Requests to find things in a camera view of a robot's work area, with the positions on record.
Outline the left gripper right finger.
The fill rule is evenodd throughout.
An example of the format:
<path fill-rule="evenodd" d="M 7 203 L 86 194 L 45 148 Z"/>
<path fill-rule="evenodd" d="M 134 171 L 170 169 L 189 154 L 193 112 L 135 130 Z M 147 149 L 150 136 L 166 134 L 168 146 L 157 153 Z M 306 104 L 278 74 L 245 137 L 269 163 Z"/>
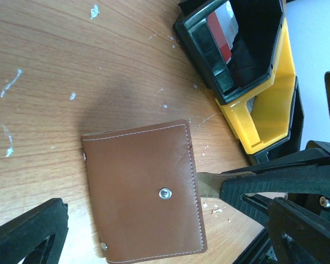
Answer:
<path fill-rule="evenodd" d="M 219 198 L 263 231 L 237 263 L 330 263 L 330 143 L 232 170 Z"/>

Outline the brown leather card holder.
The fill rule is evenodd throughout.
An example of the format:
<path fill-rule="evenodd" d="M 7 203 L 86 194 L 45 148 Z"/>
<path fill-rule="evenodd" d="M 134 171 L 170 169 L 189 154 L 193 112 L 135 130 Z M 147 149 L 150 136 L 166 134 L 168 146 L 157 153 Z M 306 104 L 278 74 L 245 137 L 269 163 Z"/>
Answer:
<path fill-rule="evenodd" d="M 93 218 L 108 263 L 207 250 L 201 199 L 223 176 L 196 176 L 186 120 L 82 137 Z"/>

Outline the yellow bin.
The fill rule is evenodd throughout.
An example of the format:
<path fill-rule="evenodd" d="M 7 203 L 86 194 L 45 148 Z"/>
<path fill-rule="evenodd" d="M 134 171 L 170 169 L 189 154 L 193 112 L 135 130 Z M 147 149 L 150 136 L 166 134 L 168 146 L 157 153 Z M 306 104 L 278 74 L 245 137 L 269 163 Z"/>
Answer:
<path fill-rule="evenodd" d="M 248 155 L 288 136 L 295 80 L 288 23 L 284 18 L 269 79 L 227 105 L 218 103 Z"/>

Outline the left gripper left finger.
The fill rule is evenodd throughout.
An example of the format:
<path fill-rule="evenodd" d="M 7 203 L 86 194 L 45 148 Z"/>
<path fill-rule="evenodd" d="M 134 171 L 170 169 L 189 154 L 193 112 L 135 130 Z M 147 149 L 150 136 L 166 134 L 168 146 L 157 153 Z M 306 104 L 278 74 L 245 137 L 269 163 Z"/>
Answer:
<path fill-rule="evenodd" d="M 50 199 L 0 226 L 0 263 L 58 263 L 68 233 L 68 205 Z"/>

